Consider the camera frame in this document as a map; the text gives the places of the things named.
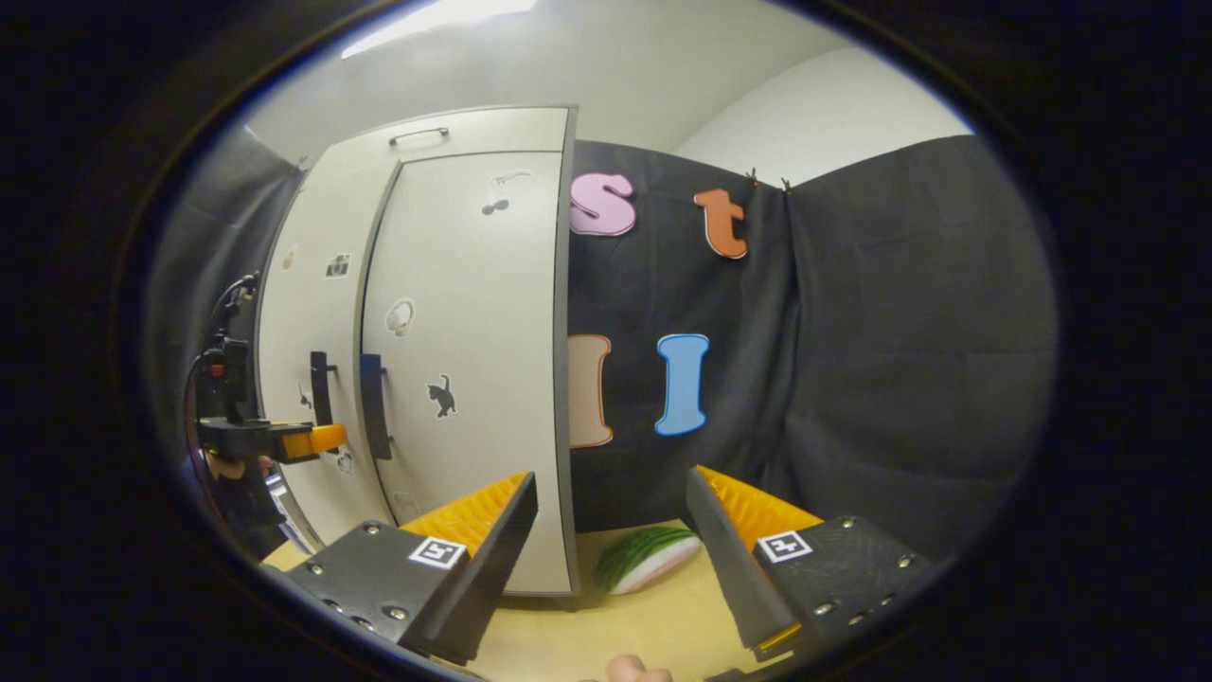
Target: finger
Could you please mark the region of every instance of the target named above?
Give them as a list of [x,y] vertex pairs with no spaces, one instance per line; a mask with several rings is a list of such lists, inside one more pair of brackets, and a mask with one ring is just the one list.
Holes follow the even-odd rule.
[[640,660],[640,657],[614,657],[608,664],[606,664],[606,681],[640,682],[640,675],[642,675],[645,670],[644,661]]
[[668,670],[646,670],[640,674],[635,682],[674,682],[674,676]]
[[211,476],[215,477],[215,481],[218,481],[219,476],[223,476],[223,478],[230,478],[233,481],[239,481],[240,478],[244,478],[242,462],[240,460],[228,462],[222,458],[211,457],[210,453],[206,453],[205,457],[206,457],[206,465],[211,470]]
[[606,665],[607,682],[673,682],[673,674],[668,670],[648,670],[640,657],[635,655],[614,657]]

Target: cat sticker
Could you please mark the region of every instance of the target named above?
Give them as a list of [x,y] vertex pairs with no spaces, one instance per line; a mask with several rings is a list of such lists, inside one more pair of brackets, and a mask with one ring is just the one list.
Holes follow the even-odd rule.
[[441,377],[445,382],[442,386],[436,384],[425,385],[429,389],[429,400],[438,403],[438,407],[441,408],[435,417],[442,419],[451,413],[458,414],[458,411],[454,409],[454,396],[451,394],[451,378],[445,374],[439,374],[438,377]]

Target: orange letter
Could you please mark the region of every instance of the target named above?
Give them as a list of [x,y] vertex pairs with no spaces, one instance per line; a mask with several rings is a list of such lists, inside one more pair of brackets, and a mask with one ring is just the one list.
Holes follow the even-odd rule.
[[713,251],[730,258],[739,258],[749,251],[745,240],[732,234],[732,220],[744,219],[745,210],[732,202],[727,189],[699,191],[694,202],[703,206],[707,242]]
[[595,448],[614,432],[602,417],[602,363],[610,338],[598,333],[568,336],[568,446]]

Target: white wall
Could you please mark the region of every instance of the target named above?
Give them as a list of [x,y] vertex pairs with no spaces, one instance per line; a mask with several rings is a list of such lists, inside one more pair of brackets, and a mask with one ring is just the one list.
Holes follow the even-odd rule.
[[726,107],[674,153],[791,184],[972,130],[928,91],[858,47],[813,57]]
[[282,79],[242,122],[310,167],[328,144],[407,118],[574,103],[578,139],[673,151],[756,82],[848,45],[777,5],[738,0],[539,0],[342,61],[358,38]]

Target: black backdrop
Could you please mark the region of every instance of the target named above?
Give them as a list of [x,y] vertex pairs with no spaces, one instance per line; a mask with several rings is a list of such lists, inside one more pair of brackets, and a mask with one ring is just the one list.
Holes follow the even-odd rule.
[[[942,558],[989,522],[1047,412],[1057,306],[1035,216],[974,136],[867,159],[790,191],[669,154],[578,142],[638,219],[573,234],[568,333],[611,339],[611,442],[572,452],[578,531],[685,516],[702,464],[827,517],[858,514]],[[716,253],[694,194],[744,208]],[[657,340],[703,333],[701,409],[679,436]]]

